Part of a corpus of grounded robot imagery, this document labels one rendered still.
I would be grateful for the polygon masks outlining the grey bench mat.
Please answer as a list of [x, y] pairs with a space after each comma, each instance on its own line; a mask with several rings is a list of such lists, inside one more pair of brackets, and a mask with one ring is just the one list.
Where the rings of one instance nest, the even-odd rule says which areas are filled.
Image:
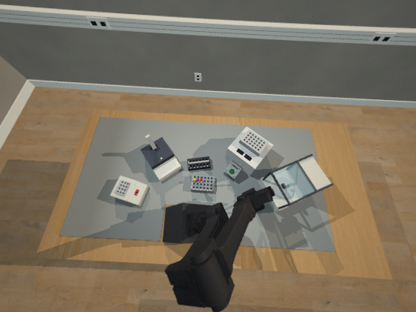
[[[232, 181], [225, 155], [245, 127], [273, 146], [250, 176], [241, 171]], [[181, 165], [162, 181], [141, 152], [148, 134], [162, 137]], [[160, 241], [165, 205], [221, 202], [230, 217], [243, 192], [310, 154], [318, 163], [311, 129], [100, 117], [59, 236]], [[211, 168], [188, 171], [187, 159], [206, 156]], [[190, 190], [193, 174], [214, 176], [214, 193]], [[120, 176], [149, 186], [141, 205], [110, 195]], [[277, 212], [265, 204], [240, 245], [335, 252], [323, 190]]]

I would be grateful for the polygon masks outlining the white block with rows of holes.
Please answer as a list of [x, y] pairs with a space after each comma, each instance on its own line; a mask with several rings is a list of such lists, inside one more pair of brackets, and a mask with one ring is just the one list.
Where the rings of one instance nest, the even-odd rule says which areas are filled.
[[135, 205], [141, 205], [148, 187], [144, 183], [120, 176], [110, 195]]

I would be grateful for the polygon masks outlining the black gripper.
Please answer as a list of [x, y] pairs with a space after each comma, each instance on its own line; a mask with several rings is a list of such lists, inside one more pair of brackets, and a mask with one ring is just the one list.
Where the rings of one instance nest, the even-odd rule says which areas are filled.
[[[243, 194], [248, 194], [248, 193], [250, 193], [250, 192], [252, 192], [252, 191], [254, 191], [254, 190], [255, 190], [254, 188], [251, 188], [251, 189], [249, 189], [249, 190], [247, 190], [247, 191], [243, 192], [243, 193], [242, 193], [242, 195], [243, 195]], [[260, 208], [255, 209], [255, 212], [257, 213], [258, 211], [263, 210], [264, 208], [265, 208], [265, 205], [263, 204], [263, 205], [261, 205], [261, 207], [260, 207]]]

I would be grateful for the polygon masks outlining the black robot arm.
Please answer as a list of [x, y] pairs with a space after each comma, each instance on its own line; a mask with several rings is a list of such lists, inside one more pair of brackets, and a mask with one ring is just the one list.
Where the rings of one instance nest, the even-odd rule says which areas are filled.
[[205, 212], [186, 214], [187, 235], [199, 235], [184, 260], [165, 269], [179, 305], [207, 307], [213, 312], [227, 307], [235, 287], [233, 262], [247, 226], [255, 218], [255, 209], [273, 201], [273, 196], [270, 186], [238, 196], [230, 218], [221, 202]]

